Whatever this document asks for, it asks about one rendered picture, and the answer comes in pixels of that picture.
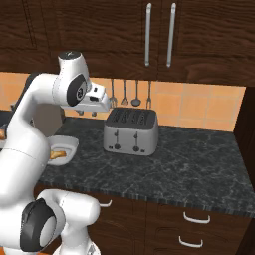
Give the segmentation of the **hanging metal fork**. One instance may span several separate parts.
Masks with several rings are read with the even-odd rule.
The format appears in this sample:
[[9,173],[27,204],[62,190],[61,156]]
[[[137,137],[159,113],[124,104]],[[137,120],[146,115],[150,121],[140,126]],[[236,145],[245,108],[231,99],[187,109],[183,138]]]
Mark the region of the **hanging metal fork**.
[[147,108],[148,110],[151,109],[151,81],[148,81],[146,108]]
[[111,79],[111,83],[112,83],[112,96],[110,97],[110,102],[111,102],[111,107],[113,109],[117,107],[118,100],[115,97],[114,79]]

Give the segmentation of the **hanging metal ladle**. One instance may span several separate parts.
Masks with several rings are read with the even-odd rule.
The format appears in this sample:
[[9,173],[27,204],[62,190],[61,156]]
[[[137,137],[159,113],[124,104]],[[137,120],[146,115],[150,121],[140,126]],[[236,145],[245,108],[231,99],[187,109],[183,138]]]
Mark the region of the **hanging metal ladle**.
[[140,105],[140,99],[138,98],[138,81],[135,81],[135,98],[131,100],[131,104],[134,107],[138,107]]

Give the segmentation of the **dark wood drawer front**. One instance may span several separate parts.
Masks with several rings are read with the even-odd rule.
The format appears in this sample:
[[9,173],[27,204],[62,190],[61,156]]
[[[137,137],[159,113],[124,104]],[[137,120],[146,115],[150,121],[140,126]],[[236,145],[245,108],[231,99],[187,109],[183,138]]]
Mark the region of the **dark wood drawer front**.
[[146,203],[141,200],[90,193],[102,208],[99,219],[88,231],[102,255],[144,255]]
[[[179,244],[178,236],[189,243],[203,247],[190,248]],[[149,230],[146,236],[146,255],[236,255],[242,238],[224,233],[182,230],[176,227],[158,227]]]
[[[186,221],[183,212],[192,218],[206,219],[210,215],[210,223],[196,224]],[[251,219],[242,216],[228,215],[213,211],[202,211],[196,208],[176,207],[173,205],[149,203],[147,205],[147,226],[156,223],[159,227],[176,227],[182,230],[224,233],[242,237]]]

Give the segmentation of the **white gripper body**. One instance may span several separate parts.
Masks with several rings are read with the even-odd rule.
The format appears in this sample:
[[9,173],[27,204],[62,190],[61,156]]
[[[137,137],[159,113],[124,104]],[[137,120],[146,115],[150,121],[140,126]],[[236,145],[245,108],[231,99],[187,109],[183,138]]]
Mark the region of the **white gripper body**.
[[75,96],[67,97],[70,103],[69,109],[84,112],[108,112],[110,110],[110,100],[107,94],[103,94],[101,98],[96,96],[84,96],[78,101]]

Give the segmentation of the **silver four-slot toaster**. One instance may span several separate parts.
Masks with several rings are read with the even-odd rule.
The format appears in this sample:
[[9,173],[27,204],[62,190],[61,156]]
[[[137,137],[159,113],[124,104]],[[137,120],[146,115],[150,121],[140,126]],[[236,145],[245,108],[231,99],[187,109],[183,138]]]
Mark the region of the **silver four-slot toaster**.
[[158,144],[154,110],[115,108],[104,125],[104,149],[115,153],[152,155]]

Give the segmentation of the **dark wood upper cupboard door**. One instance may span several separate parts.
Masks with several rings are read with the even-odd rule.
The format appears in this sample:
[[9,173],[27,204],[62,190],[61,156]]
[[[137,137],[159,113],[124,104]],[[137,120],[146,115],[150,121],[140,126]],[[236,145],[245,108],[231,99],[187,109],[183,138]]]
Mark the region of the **dark wood upper cupboard door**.
[[36,66],[47,61],[40,0],[0,0],[0,64]]
[[[145,13],[151,3],[149,66],[144,64]],[[53,0],[51,54],[81,52],[90,75],[154,80],[160,0]]]
[[[176,3],[171,66],[166,66]],[[162,0],[157,78],[255,87],[255,0]]]

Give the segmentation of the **hanging metal slotted spatula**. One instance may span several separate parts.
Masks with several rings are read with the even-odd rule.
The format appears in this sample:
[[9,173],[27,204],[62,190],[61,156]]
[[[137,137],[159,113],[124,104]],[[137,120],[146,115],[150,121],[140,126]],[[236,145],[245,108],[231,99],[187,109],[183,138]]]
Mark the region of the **hanging metal slotted spatula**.
[[126,95],[126,80],[124,80],[124,96],[123,96],[123,99],[121,101],[121,105],[123,105],[123,106],[128,105],[128,98],[127,98],[127,95]]

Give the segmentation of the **white meat container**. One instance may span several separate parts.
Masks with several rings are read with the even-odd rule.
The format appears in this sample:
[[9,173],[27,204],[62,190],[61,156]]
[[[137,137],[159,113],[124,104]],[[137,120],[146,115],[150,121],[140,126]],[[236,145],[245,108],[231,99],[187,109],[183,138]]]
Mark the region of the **white meat container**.
[[71,136],[54,135],[49,137],[49,144],[53,151],[65,151],[66,157],[49,159],[49,165],[65,165],[69,163],[77,152],[79,140]]

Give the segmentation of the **chicken drumstick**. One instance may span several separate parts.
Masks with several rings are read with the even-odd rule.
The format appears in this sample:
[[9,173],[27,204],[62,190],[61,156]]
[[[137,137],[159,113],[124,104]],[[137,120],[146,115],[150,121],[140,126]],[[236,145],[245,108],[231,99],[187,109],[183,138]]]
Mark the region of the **chicken drumstick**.
[[50,153],[50,159],[56,159],[56,158],[59,158],[59,157],[66,157],[67,154],[65,151],[53,151],[51,150],[51,153]]

